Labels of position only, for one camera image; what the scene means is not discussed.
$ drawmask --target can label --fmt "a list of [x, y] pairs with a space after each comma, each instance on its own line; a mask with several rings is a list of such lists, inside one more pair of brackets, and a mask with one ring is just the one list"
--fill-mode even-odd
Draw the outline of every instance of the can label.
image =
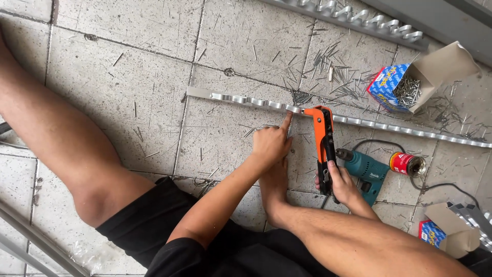
[[414, 158], [414, 155], [405, 154], [402, 152], [396, 152], [391, 156], [390, 168], [394, 172], [398, 172], [404, 175], [408, 175], [407, 168], [408, 163]]

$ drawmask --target teal drill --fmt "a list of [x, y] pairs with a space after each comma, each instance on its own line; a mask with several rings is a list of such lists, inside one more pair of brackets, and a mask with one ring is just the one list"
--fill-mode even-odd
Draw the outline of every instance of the teal drill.
[[390, 167], [357, 151], [338, 148], [335, 155], [345, 161], [344, 166], [350, 175], [360, 179], [362, 197], [372, 206]]

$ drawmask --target red can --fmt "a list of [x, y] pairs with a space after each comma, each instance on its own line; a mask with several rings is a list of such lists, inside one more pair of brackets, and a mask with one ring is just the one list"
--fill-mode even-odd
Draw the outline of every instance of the red can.
[[424, 175], [426, 161], [422, 157], [396, 152], [390, 158], [390, 168], [394, 172], [417, 178]]

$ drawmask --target power cord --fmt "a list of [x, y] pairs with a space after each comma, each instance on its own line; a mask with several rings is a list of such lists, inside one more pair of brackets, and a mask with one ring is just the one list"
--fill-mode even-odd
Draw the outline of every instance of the power cord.
[[[358, 144], [356, 144], [352, 150], [355, 151], [357, 150], [357, 148], [359, 148], [359, 146], [361, 146], [362, 144], [364, 143], [367, 143], [367, 142], [381, 142], [381, 143], [386, 143], [386, 144], [391, 144], [391, 145], [394, 145], [398, 148], [400, 148], [400, 150], [403, 152], [403, 153], [406, 153], [405, 152], [405, 149], [399, 145], [398, 143], [396, 142], [392, 142], [392, 141], [386, 141], [386, 140], [380, 140], [380, 139], [366, 139], [366, 140], [363, 140], [361, 142], [359, 142]], [[433, 186], [430, 186], [430, 187], [426, 187], [425, 185], [425, 182], [422, 184], [422, 187], [418, 187], [416, 184], [415, 184], [415, 181], [413, 180], [412, 177], [410, 177], [410, 182], [412, 183], [412, 186], [417, 189], [417, 190], [420, 190], [420, 191], [428, 191], [428, 190], [431, 190], [433, 188], [436, 188], [436, 187], [442, 187], [442, 186], [453, 186], [454, 188], [456, 188], [459, 192], [467, 195], [468, 197], [470, 197], [474, 202], [475, 202], [475, 206], [477, 206], [478, 209], [480, 209], [480, 206], [478, 205], [478, 201], [475, 197], [473, 197], [471, 194], [467, 193], [466, 191], [460, 189], [458, 186], [456, 186], [455, 184], [453, 183], [442, 183], [442, 184], [437, 184], [437, 185], [433, 185]]]

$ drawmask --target cardboard box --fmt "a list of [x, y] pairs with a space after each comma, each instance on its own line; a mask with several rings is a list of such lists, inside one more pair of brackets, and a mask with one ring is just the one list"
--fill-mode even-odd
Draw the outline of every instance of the cardboard box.
[[420, 222], [420, 239], [453, 258], [461, 258], [480, 245], [480, 230], [468, 226], [447, 203], [428, 206], [425, 215], [430, 220]]
[[[393, 94], [403, 75], [408, 74], [420, 80], [422, 95], [410, 109], [400, 105]], [[481, 72], [470, 53], [454, 42], [411, 64], [383, 67], [367, 91], [387, 110], [414, 113], [444, 83], [452, 83], [472, 74]]]

